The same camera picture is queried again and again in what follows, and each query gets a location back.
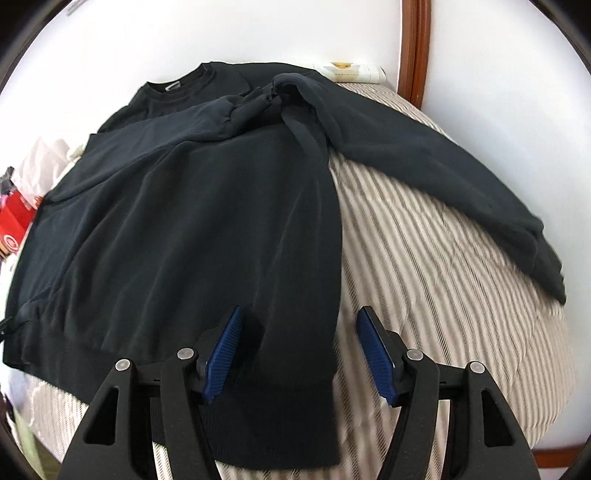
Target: neckline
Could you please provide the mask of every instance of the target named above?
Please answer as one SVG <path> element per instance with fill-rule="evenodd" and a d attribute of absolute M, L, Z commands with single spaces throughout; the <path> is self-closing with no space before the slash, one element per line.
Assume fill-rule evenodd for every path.
<path fill-rule="evenodd" d="M 213 79 L 215 73 L 211 63 L 202 63 L 195 70 L 177 80 L 166 83 L 146 82 L 142 87 L 142 92 L 158 101 L 177 100 L 186 97 L 189 93 L 194 94 L 201 91 Z M 179 87 L 166 91 L 166 87 L 176 82 L 180 83 Z"/>

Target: circular logo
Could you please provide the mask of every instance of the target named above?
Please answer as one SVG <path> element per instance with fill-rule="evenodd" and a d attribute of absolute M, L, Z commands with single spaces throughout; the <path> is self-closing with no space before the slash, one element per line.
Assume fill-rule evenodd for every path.
<path fill-rule="evenodd" d="M 12 235 L 4 235 L 3 240 L 10 250 L 12 250 L 15 253 L 18 252 L 18 242 L 14 239 Z"/>

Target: black sweatshirt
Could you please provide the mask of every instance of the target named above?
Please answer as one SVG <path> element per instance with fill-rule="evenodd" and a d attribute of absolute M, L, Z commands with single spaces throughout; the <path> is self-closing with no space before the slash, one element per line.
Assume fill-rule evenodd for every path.
<path fill-rule="evenodd" d="M 316 72 L 213 63 L 169 92 L 144 86 L 45 197 L 8 297 L 5 363 L 89 403 L 118 359 L 162 361 L 250 306 L 224 392 L 202 408 L 214 457 L 336 464 L 330 146 L 465 213 L 565 301 L 542 223 L 466 151 Z"/>

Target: mattress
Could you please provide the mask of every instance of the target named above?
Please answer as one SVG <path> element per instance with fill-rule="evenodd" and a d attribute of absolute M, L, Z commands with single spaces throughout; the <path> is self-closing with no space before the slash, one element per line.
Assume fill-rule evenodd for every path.
<path fill-rule="evenodd" d="M 445 133 L 385 86 L 343 84 Z M 521 273 L 463 214 L 333 152 L 330 171 L 343 226 L 342 295 L 333 381 L 340 465 L 316 471 L 252 472 L 218 463 L 223 479 L 374 480 L 397 420 L 373 385 L 355 332 L 371 305 L 387 329 L 434 361 L 483 362 L 530 445 L 552 425 L 576 383 L 564 310 Z M 3 267 L 4 297 L 11 268 Z M 87 406 L 22 372 L 4 390 L 39 441 L 62 460 Z M 439 478 L 449 403 L 441 401 L 428 479 Z M 158 478 L 172 479 L 165 447 L 154 444 Z"/>

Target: red bag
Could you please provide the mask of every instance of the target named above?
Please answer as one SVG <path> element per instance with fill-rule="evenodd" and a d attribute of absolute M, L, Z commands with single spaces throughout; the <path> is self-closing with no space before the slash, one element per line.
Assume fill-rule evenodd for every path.
<path fill-rule="evenodd" d="M 18 252 L 36 210 L 18 190 L 6 200 L 0 210 L 0 241 L 13 253 Z"/>

